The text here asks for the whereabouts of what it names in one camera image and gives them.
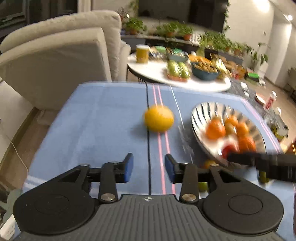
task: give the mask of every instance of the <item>white cord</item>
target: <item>white cord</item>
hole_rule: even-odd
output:
[[[28,174],[29,174],[29,169],[27,168],[27,166],[26,166],[26,164],[23,162],[23,160],[20,158],[20,155],[18,154],[17,149],[15,148],[15,146],[14,146],[12,140],[11,140],[11,139],[9,138],[9,136],[5,133],[5,131],[4,131],[3,127],[2,127],[1,120],[0,120],[0,127],[1,127],[1,129],[2,129],[2,131],[3,131],[3,134],[6,136],[6,138],[10,141],[10,143],[11,143],[12,146],[13,146],[13,148],[15,149],[15,152],[16,152],[18,158],[20,159],[20,161],[22,162],[22,164],[24,165],[25,169],[27,170],[27,175],[28,175]]]

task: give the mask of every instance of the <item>blue tablecloth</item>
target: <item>blue tablecloth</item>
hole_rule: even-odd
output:
[[[204,101],[228,104],[240,110],[259,128],[269,152],[280,146],[262,118],[244,99],[222,93],[198,93],[170,86],[91,82],[79,85],[50,127],[24,183],[26,192],[37,185],[77,166],[89,163],[100,167],[108,161],[122,161],[134,154],[130,182],[117,184],[119,196],[126,194],[170,194],[178,197],[181,185],[172,185],[163,165],[166,153],[179,162],[199,164],[207,159],[196,140],[190,136],[193,107]],[[163,104],[175,115],[173,127],[164,134],[148,133],[142,116],[147,106]],[[151,186],[149,167],[151,163]],[[256,170],[238,174],[259,185]],[[98,183],[90,195],[98,197]],[[273,181],[266,187],[279,197],[285,207],[278,233],[294,240],[292,231],[293,185]]]

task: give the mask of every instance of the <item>bowl of nuts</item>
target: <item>bowl of nuts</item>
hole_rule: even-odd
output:
[[[214,80],[220,74],[216,67],[207,62],[191,62],[192,73],[201,80]]]

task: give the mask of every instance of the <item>yellow container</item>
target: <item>yellow container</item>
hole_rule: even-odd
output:
[[[148,63],[150,47],[145,44],[138,44],[136,45],[136,47],[137,47],[136,49],[137,63],[140,63],[140,64]]]

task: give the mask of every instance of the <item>power strip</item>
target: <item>power strip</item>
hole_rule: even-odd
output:
[[[0,236],[5,240],[9,240],[15,233],[15,225],[15,217],[12,214],[0,229]]]

